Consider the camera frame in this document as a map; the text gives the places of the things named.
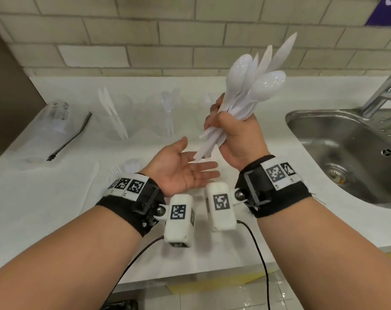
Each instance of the person's right arm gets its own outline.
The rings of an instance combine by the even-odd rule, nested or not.
[[[208,126],[227,133],[220,151],[239,171],[269,154],[254,115],[237,121],[227,112],[217,114],[215,106]],[[305,309],[391,309],[391,259],[315,199],[257,223]]]

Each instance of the stainless steel sink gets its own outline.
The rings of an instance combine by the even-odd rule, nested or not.
[[[346,192],[391,208],[391,110],[372,120],[352,111],[295,111],[286,123],[325,174]]]

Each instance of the screw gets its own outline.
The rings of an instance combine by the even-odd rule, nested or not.
[[[238,201],[243,201],[246,197],[245,197],[245,194],[244,192],[239,189],[235,192],[234,194],[234,197],[238,200]]]
[[[165,208],[159,205],[159,206],[157,207],[157,209],[156,209],[157,216],[158,216],[158,217],[163,216],[163,215],[165,214],[165,211],[166,211]]]

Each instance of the purple sign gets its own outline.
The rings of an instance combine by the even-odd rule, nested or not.
[[[391,26],[391,0],[380,0],[366,26]]]

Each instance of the tiled floor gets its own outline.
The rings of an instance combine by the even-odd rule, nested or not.
[[[303,310],[280,271],[269,276],[271,310]],[[243,286],[186,295],[150,296],[140,310],[267,310],[266,279]]]

